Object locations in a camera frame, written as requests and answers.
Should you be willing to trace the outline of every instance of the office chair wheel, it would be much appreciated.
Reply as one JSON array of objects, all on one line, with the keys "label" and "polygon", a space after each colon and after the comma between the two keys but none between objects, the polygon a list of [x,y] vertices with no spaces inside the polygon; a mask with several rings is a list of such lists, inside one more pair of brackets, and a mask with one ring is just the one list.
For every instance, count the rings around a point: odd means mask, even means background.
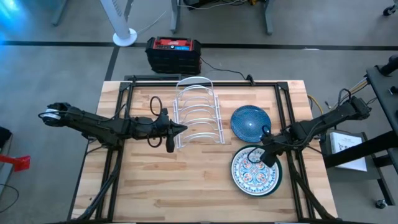
[{"label": "office chair wheel", "polygon": [[386,208],[388,206],[388,204],[387,204],[386,200],[383,199],[383,200],[378,200],[376,202],[375,206],[376,206],[376,208],[383,209],[383,208]]},{"label": "office chair wheel", "polygon": [[385,8],[385,10],[383,10],[383,15],[385,15],[385,16],[393,15],[393,13],[395,13],[395,10],[392,10],[393,8],[394,8],[394,6],[389,6],[389,7]]}]

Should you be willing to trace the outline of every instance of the red battery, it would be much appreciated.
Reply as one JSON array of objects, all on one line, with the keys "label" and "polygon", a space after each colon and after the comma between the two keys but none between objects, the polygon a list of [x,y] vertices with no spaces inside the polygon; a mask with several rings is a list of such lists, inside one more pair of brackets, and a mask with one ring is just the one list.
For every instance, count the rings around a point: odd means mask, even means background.
[{"label": "red battery", "polygon": [[145,52],[152,70],[157,73],[200,73],[201,44],[178,37],[152,37]]}]

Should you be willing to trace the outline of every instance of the red object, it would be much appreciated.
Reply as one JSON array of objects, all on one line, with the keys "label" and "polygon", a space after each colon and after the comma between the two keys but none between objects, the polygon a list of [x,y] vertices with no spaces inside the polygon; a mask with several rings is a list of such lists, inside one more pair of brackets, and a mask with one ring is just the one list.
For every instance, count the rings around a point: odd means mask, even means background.
[{"label": "red object", "polygon": [[29,169],[30,166],[30,156],[23,156],[20,158],[13,158],[9,156],[0,155],[0,162],[6,162],[14,165],[14,171],[22,171]]},{"label": "red object", "polygon": [[189,47],[189,51],[191,51],[193,49],[193,41],[183,38],[158,37],[152,46],[153,49],[160,50],[173,50],[175,47]]}]

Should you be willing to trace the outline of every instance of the table leg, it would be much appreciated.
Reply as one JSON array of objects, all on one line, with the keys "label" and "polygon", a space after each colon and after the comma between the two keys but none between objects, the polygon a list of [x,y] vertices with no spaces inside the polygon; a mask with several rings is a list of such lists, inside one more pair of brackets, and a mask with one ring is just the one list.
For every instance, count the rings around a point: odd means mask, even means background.
[{"label": "table leg", "polygon": [[180,0],[172,0],[172,21],[170,25],[170,30],[173,34],[177,31],[178,21],[180,19]]},{"label": "table leg", "polygon": [[388,205],[395,205],[395,201],[392,198],[392,195],[390,193],[390,190],[387,186],[386,180],[384,179],[383,173],[381,172],[380,169],[377,169],[379,171],[380,179],[377,180],[377,183],[379,184],[381,193],[383,194],[384,200]]},{"label": "table leg", "polygon": [[274,28],[272,26],[271,11],[275,0],[266,0],[264,3],[264,17],[266,19],[266,32],[267,35],[272,35]]},{"label": "table leg", "polygon": [[65,6],[67,5],[67,2],[68,2],[68,0],[61,0],[59,7],[57,8],[57,10],[55,10],[55,13],[51,20],[51,23],[54,26],[59,25],[61,16],[62,16],[63,12],[65,11]]}]

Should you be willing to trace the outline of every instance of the concrete floor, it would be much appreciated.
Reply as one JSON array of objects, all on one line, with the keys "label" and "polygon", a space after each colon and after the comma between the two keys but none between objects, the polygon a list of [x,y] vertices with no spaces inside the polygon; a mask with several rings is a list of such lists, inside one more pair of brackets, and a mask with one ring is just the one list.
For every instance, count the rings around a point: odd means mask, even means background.
[{"label": "concrete floor", "polygon": [[[80,41],[110,42],[113,29],[99,1],[70,0],[58,27],[50,19],[56,4],[49,0],[15,1],[4,13],[0,0],[0,42]],[[127,1],[118,1],[123,8]],[[182,9],[180,29],[186,36],[206,43],[308,44],[308,45],[398,45],[397,16],[382,17],[389,0],[279,0],[274,6],[273,36],[264,34],[261,6],[223,6],[204,11]],[[169,1],[135,0],[129,25],[137,30],[169,10],[157,24],[139,36],[170,36]],[[14,133],[11,155],[30,155],[31,166],[13,173],[8,181],[20,192],[18,202],[4,213],[1,223],[48,223],[66,220],[80,171],[86,141],[67,128],[50,128],[37,114],[46,105],[66,101],[94,112],[100,97],[112,47],[38,47],[0,45],[0,125]],[[305,80],[308,94],[326,106],[335,102],[341,88],[356,84],[365,69],[387,62],[393,51],[349,50],[243,50],[203,49],[202,57],[213,66],[252,74],[256,80]],[[143,48],[120,49],[112,80],[125,75],[154,74]],[[240,80],[239,75],[211,71],[213,80]],[[374,97],[371,87],[358,96]],[[378,102],[365,121],[339,126],[351,132],[365,131],[369,138],[390,130]],[[316,107],[313,115],[318,116]],[[391,167],[383,169],[395,200],[398,178]],[[376,181],[331,183],[339,217],[369,223],[396,223],[398,207],[374,208],[382,197]],[[14,200],[6,189],[0,209]]]}]

